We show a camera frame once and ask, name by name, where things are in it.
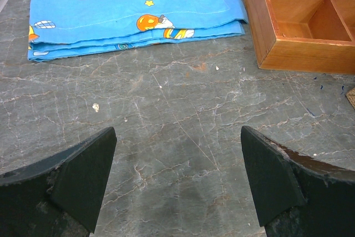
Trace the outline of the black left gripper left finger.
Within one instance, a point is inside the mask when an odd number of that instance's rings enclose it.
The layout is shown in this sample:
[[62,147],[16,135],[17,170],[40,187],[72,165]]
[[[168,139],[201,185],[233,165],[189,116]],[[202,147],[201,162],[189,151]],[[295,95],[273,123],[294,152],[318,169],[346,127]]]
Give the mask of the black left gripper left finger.
[[1,236],[89,236],[95,231],[116,147],[112,127],[1,174]]

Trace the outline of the brown canvas bag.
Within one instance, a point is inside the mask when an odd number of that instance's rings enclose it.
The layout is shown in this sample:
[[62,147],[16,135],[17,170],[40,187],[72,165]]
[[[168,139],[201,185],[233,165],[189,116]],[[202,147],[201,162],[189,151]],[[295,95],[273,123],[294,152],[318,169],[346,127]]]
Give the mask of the brown canvas bag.
[[350,102],[351,106],[355,109],[355,88],[349,90],[346,93],[346,98]]

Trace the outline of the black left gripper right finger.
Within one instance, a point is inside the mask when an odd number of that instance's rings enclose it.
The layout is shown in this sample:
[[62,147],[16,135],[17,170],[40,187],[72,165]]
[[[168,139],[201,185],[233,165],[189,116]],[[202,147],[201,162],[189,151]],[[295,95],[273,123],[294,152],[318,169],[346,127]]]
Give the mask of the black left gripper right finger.
[[267,236],[354,236],[354,171],[241,128],[245,168]]

